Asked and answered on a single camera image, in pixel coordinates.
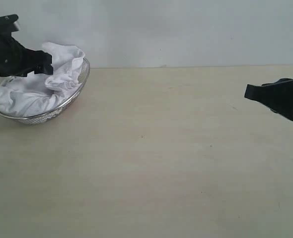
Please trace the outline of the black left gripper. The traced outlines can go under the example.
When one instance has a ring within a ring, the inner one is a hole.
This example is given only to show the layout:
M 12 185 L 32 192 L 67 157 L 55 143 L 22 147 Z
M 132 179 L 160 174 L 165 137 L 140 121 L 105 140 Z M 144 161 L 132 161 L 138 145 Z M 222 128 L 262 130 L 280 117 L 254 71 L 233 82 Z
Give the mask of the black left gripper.
M 36 66 L 28 68 L 27 62 Z M 0 77 L 26 77 L 31 72 L 53 75 L 51 64 L 51 54 L 26 49 L 10 33 L 0 33 Z

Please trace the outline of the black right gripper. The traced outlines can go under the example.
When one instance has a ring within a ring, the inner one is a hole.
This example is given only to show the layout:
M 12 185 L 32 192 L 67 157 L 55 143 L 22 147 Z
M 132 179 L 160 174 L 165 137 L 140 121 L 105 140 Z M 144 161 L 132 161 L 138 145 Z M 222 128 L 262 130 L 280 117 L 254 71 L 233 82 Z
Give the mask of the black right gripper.
M 244 98 L 261 103 L 272 112 L 293 121 L 293 79 L 279 79 L 260 86 L 248 84 Z

